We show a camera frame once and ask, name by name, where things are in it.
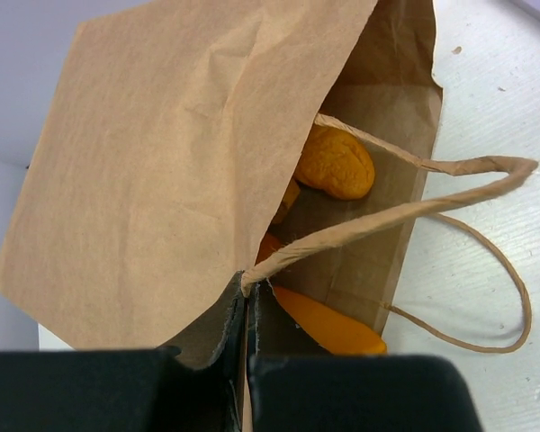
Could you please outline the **long orange bread loaf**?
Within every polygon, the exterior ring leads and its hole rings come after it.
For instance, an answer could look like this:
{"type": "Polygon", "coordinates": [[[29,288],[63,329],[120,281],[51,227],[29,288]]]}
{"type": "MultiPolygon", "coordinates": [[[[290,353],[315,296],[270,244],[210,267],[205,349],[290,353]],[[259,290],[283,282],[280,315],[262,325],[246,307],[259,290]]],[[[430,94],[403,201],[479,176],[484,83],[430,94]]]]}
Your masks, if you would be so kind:
{"type": "Polygon", "coordinates": [[[336,199],[359,200],[374,185],[374,162],[364,145],[350,133],[313,125],[293,177],[336,199]]]}

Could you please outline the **brown paper bag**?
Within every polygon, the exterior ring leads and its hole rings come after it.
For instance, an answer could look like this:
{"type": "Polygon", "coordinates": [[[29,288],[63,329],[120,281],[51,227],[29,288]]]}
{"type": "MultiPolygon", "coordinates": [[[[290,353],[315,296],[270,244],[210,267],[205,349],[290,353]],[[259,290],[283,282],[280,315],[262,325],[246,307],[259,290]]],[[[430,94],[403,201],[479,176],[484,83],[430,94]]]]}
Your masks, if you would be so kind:
{"type": "Polygon", "coordinates": [[[0,293],[78,349],[156,347],[236,272],[381,331],[415,219],[519,188],[534,160],[430,154],[429,1],[152,1],[81,23],[0,250],[0,293]],[[313,125],[369,194],[293,177],[313,125]],[[300,194],[272,225],[291,179],[300,194]],[[269,231],[282,243],[256,263],[269,231]]]}

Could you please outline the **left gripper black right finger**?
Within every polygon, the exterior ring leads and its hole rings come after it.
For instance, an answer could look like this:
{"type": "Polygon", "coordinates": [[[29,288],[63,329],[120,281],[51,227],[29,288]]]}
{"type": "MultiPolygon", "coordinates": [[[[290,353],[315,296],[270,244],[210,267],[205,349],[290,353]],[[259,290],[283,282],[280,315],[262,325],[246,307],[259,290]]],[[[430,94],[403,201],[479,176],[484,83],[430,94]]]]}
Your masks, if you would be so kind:
{"type": "Polygon", "coordinates": [[[432,355],[332,355],[260,283],[248,301],[256,431],[480,431],[464,378],[432,355]]]}

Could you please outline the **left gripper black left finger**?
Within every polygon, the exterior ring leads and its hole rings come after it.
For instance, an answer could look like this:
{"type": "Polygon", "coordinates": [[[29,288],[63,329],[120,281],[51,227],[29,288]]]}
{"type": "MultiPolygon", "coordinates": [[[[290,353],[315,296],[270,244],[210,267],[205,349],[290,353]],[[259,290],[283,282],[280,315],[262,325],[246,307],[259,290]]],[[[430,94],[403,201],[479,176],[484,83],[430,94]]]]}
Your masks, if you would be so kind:
{"type": "Polygon", "coordinates": [[[0,431],[240,431],[241,276],[156,348],[0,352],[0,431]]]}

